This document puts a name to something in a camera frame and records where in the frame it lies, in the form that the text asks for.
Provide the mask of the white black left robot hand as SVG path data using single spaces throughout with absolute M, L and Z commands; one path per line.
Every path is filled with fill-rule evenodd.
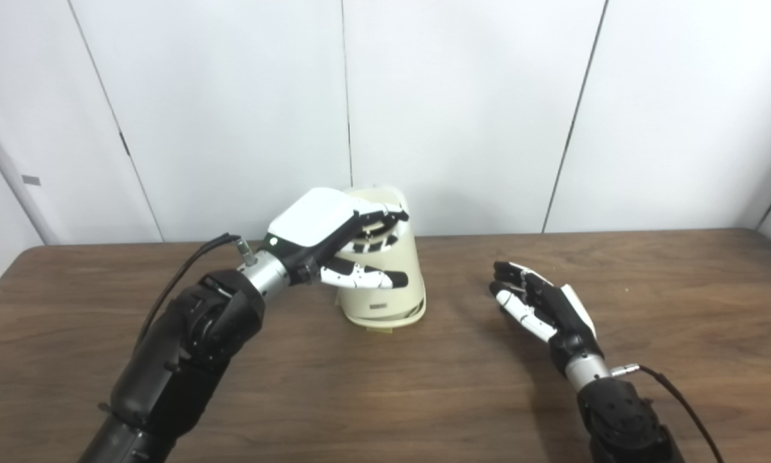
M 390 289 L 408 286 L 401 271 L 362 266 L 341 258 L 353 241 L 383 222 L 405 228 L 409 215 L 399 205 L 352 197 L 335 188 L 312 188 L 271 222 L 256 262 L 242 273 L 264 297 L 289 286 L 323 282 L 341 288 Z

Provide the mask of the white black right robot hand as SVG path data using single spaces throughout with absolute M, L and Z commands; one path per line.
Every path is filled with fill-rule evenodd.
M 562 376 L 568 376 L 568 364 L 576 358 L 604 358 L 594 323 L 573 287 L 558 287 L 514 262 L 496 261 L 493 269 L 492 296 L 505 313 L 548 345 Z

